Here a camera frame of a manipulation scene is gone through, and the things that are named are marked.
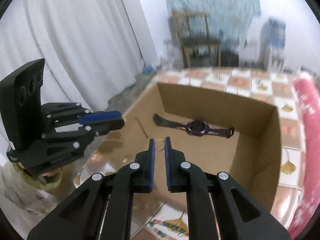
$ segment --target wooden chair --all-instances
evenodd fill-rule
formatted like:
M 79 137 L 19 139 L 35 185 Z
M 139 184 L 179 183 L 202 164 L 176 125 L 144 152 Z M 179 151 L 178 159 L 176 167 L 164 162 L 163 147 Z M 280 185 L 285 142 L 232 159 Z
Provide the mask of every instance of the wooden chair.
M 173 11 L 172 17 L 176 22 L 178 37 L 181 43 L 181 49 L 183 51 L 185 57 L 185 63 L 188 68 L 191 68 L 190 58 L 189 58 L 189 49 L 202 45 L 208 46 L 209 58 L 210 62 L 212 62 L 211 55 L 211 46 L 217 46 L 217 66 L 221 67 L 221 41 L 219 39 L 211 38 L 209 35 L 209 27 L 208 27 L 208 13 L 203 12 L 191 12 L 186 9 L 181 11 Z M 206 36 L 204 35 L 196 35 L 192 36 L 190 31 L 190 18 L 199 18 L 204 17 Z

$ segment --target pink cloth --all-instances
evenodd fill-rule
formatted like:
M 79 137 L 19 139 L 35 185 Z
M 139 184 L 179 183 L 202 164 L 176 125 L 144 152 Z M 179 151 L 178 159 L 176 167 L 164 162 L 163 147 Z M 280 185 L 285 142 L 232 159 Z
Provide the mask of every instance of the pink cloth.
M 306 166 L 302 199 L 288 231 L 295 239 L 310 221 L 320 203 L 320 96 L 313 82 L 299 78 L 294 83 L 299 97 L 306 135 Z

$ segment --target watch face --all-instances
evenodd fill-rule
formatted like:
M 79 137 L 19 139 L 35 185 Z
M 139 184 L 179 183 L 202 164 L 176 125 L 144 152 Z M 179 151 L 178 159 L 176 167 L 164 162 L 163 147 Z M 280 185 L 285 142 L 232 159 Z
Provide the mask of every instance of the watch face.
M 207 124 L 204 121 L 193 121 L 190 123 L 189 128 L 191 131 L 202 132 L 206 125 Z

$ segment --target tile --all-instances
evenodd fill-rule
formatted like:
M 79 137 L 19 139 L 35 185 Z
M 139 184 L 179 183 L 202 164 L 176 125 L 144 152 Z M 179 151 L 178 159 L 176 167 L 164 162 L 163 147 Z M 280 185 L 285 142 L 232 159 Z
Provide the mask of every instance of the tile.
M 166 76 L 170 76 L 170 77 L 178 77 L 178 78 L 183 78 L 183 76 L 185 75 L 185 72 L 183 71 L 166 71 L 165 75 Z
M 300 125 L 297 120 L 280 119 L 282 146 L 301 150 Z
M 292 187 L 278 186 L 277 188 L 271 215 L 273 215 L 273 217 L 283 226 L 290 216 L 290 210 L 295 202 L 297 194 L 298 190 Z
M 250 68 L 233 68 L 231 76 L 232 77 L 250 78 L 250 74 L 251 74 Z
M 294 74 L 287 75 L 289 82 L 292 82 L 292 83 L 295 82 L 300 77 L 301 77 L 301 73 L 294 73 Z
M 282 148 L 279 184 L 298 186 L 301 169 L 301 152 Z
M 203 88 L 207 88 L 207 89 L 214 89 L 214 90 L 219 90 L 224 92 L 225 90 L 225 86 L 224 85 L 219 85 L 219 84 L 214 84 L 214 83 L 210 83 L 210 82 L 206 82 L 202 85 Z
M 260 69 L 252 69 L 251 75 L 253 78 L 260 78 L 260 79 L 270 79 L 270 73 L 265 70 Z
M 288 77 L 285 74 L 272 73 L 271 81 L 288 84 Z
M 292 220 L 293 220 L 293 217 L 294 217 L 294 214 L 298 208 L 298 204 L 299 204 L 299 201 L 301 199 L 301 191 L 300 190 L 297 190 L 297 193 L 295 195 L 295 198 L 293 200 L 293 203 L 292 203 L 292 206 L 291 206 L 291 210 L 290 210 L 290 213 L 289 213 L 289 216 L 287 218 L 287 221 L 286 223 L 284 224 L 284 227 L 285 229 L 288 229 Z
M 108 145 L 108 151 L 101 150 L 101 145 L 100 145 L 100 147 L 92 153 L 90 158 L 85 163 L 85 167 L 90 174 L 100 172 L 100 170 L 101 170 L 101 173 L 115 171 L 115 169 L 112 168 L 112 165 L 110 163 L 108 152 L 112 151 L 112 149 L 114 149 L 115 147 L 119 147 L 121 145 L 121 142 L 119 142 L 118 140 L 110 139 L 110 138 L 108 137 L 101 144 L 105 146 Z
M 175 76 L 164 76 L 160 82 L 161 83 L 167 83 L 167 84 L 176 84 L 178 83 L 178 81 L 180 80 L 179 77 L 175 77 Z
M 158 238 L 145 228 L 141 229 L 132 240 L 157 240 Z
M 266 103 L 272 104 L 272 105 L 274 105 L 274 103 L 275 103 L 272 96 L 251 93 L 251 98 L 262 101 L 262 102 L 266 102 Z
M 137 224 L 144 225 L 160 208 L 163 200 L 158 192 L 134 194 L 132 217 Z
M 304 180 L 305 172 L 306 172 L 306 154 L 301 153 L 301 168 L 300 168 L 300 177 L 298 182 L 298 187 L 300 189 L 303 189 L 303 180 Z
M 240 77 L 231 77 L 228 85 L 249 90 L 250 89 L 250 79 L 249 78 L 240 78 Z
M 139 226 L 136 222 L 134 222 L 134 221 L 132 220 L 132 221 L 131 221 L 130 236 L 134 235 L 140 228 L 141 228 L 141 226 Z
M 212 73 L 205 79 L 205 82 L 215 83 L 219 85 L 227 85 L 229 75 L 225 73 Z
M 92 173 L 88 172 L 85 166 L 82 167 L 81 171 L 77 174 L 77 176 L 73 179 L 73 184 L 75 187 L 79 187 L 82 183 L 84 183 Z
M 181 78 L 178 81 L 179 85 L 193 86 L 193 87 L 201 87 L 202 83 L 203 83 L 203 80 L 195 79 L 195 78 Z
M 196 70 L 201 69 L 201 70 L 204 71 L 204 72 L 212 73 L 213 67 L 194 67 L 193 69 L 196 69 Z
M 251 92 L 261 95 L 272 95 L 271 81 L 266 79 L 252 78 Z
M 303 120 L 303 111 L 305 110 L 305 105 L 300 105 L 299 103 L 296 103 L 296 110 L 298 114 L 298 120 Z
M 299 101 L 298 100 L 298 94 L 297 94 L 296 90 L 294 89 L 294 85 L 291 85 L 291 92 L 292 92 L 292 95 L 293 95 L 293 99 L 298 102 Z
M 272 82 L 272 91 L 275 97 L 293 98 L 291 87 L 288 84 Z
M 165 204 L 154 218 L 146 225 L 153 234 L 175 239 L 189 239 L 188 215 Z
M 231 67 L 213 67 L 212 71 L 214 73 L 225 73 L 229 74 L 231 73 L 232 68 Z
M 112 167 L 110 162 L 107 162 L 100 170 L 98 170 L 97 172 L 102 173 L 104 176 L 110 175 L 113 172 L 116 172 L 117 170 Z
M 245 89 L 241 89 L 241 88 L 237 88 L 237 87 L 227 86 L 226 92 L 230 93 L 230 94 L 235 94 L 235 95 L 238 95 L 238 96 L 247 97 L 247 98 L 250 97 L 250 91 L 249 90 L 245 90 Z
M 299 122 L 300 126 L 300 138 L 301 138 L 301 150 L 306 152 L 306 134 L 304 131 L 304 125 L 302 122 Z
M 297 107 L 293 99 L 279 97 L 275 97 L 274 99 L 280 118 L 298 120 Z
M 208 72 L 205 69 L 194 69 L 194 70 L 187 71 L 184 74 L 184 77 L 205 79 L 210 73 L 211 73 L 211 70 L 210 70 L 210 72 Z
M 154 77 L 151 79 L 150 83 L 153 84 L 153 83 L 160 82 L 160 81 L 162 80 L 162 78 L 163 78 L 162 75 L 156 75 L 156 76 L 154 76 Z
M 167 71 L 160 69 L 157 71 L 157 76 L 163 76 Z

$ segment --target watch strap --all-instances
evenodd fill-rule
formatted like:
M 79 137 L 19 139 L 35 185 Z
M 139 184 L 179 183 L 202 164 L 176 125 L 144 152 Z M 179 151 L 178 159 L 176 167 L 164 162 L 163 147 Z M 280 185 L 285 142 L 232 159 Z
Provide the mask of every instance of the watch strap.
M 209 135 L 216 135 L 216 136 L 223 136 L 226 138 L 230 138 L 235 133 L 235 129 L 232 127 L 230 129 L 214 129 L 210 128 L 208 134 Z
M 185 130 L 187 128 L 186 124 L 169 121 L 169 120 L 164 119 L 163 117 L 159 116 L 158 114 L 154 114 L 153 121 L 155 122 L 155 124 L 157 126 L 163 126 L 163 127 L 168 127 L 168 128 L 176 128 L 176 129 L 183 129 L 183 130 Z

